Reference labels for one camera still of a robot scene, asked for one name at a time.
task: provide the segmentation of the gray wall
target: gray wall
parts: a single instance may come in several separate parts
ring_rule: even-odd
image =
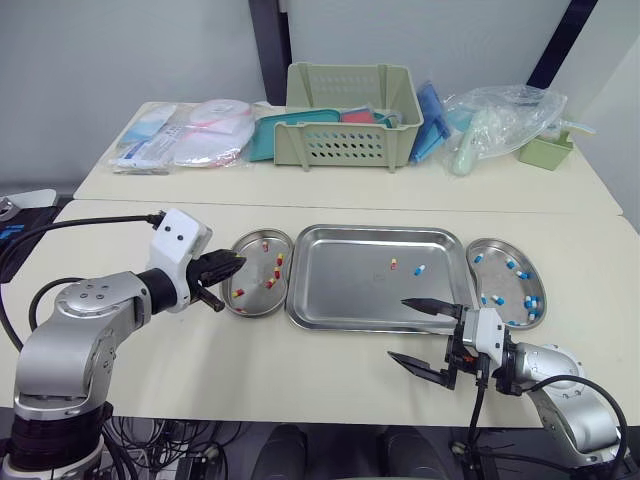
[[[569,0],[289,0],[294,61],[406,65],[441,95],[526,83]]]
[[[0,1],[0,193],[73,191],[143,102],[264,97],[246,0]]]
[[[575,135],[585,157],[640,231],[640,2],[599,0],[551,88],[567,113],[595,127]]]

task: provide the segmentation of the kidney-shaped tray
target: kidney-shaped tray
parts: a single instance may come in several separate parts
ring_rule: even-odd
[[[437,228],[308,227],[296,241],[290,278],[287,313],[310,329],[449,334],[454,320],[400,300],[478,304],[460,241]]]

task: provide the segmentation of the stainless steel tray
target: stainless steel tray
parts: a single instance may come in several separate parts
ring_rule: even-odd
[[[425,270],[416,276],[420,265]],[[436,228],[314,225],[298,236],[286,309],[301,327],[451,333],[454,321],[405,307],[400,300],[408,297],[477,307],[454,235]]]
[[[478,255],[482,260],[475,262]],[[515,262],[512,269],[507,267],[507,260]],[[495,307],[502,321],[509,328],[526,330],[539,325],[547,310],[547,298],[540,275],[533,263],[516,247],[502,240],[481,238],[467,247],[467,261],[474,276],[478,301],[481,295],[487,299],[487,306]],[[516,272],[530,275],[521,279]],[[504,299],[504,305],[497,305],[491,298],[498,295]],[[537,306],[525,307],[525,297],[537,297]],[[536,312],[535,319],[529,320],[529,313]]]
[[[268,245],[266,252],[263,242]],[[247,258],[244,266],[220,286],[222,298],[233,313],[243,317],[261,317],[280,308],[287,295],[293,252],[293,244],[287,234],[275,229],[256,230],[240,238],[231,249]],[[274,277],[280,253],[284,255],[280,279],[271,288],[266,288],[265,282]],[[234,298],[232,293],[238,289],[244,293]]]

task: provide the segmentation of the teal tray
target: teal tray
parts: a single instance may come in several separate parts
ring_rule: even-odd
[[[256,122],[256,131],[251,139],[251,147],[249,150],[249,161],[259,162],[262,160],[273,159],[275,150],[274,131],[276,123],[282,122],[287,125],[297,125],[302,122],[322,123],[339,121],[340,112],[332,108],[262,117]]]

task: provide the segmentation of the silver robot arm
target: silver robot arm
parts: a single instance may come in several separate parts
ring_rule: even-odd
[[[501,393],[520,396],[527,392],[543,427],[563,452],[567,467],[582,469],[613,461],[620,446],[619,432],[593,390],[575,381],[561,381],[528,391],[557,375],[585,378],[582,363],[572,354],[557,345],[512,342],[508,328],[493,308],[472,310],[434,299],[407,299],[403,303],[430,315],[444,314],[458,320],[449,336],[447,369],[438,372],[426,362],[389,352],[411,373],[452,390],[458,370],[473,374],[485,387],[493,376]]]
[[[556,375],[586,377],[582,363],[557,345],[518,343],[515,382],[522,388]],[[615,457],[619,437],[615,421],[593,390],[571,381],[527,392],[543,427],[556,440],[569,466],[607,463]]]
[[[118,346],[153,314],[197,300],[224,307],[205,287],[244,264],[234,252],[202,255],[211,230],[169,210],[151,244],[148,270],[83,280],[25,342],[16,370],[14,424],[2,480],[82,478],[100,462],[101,427]]]

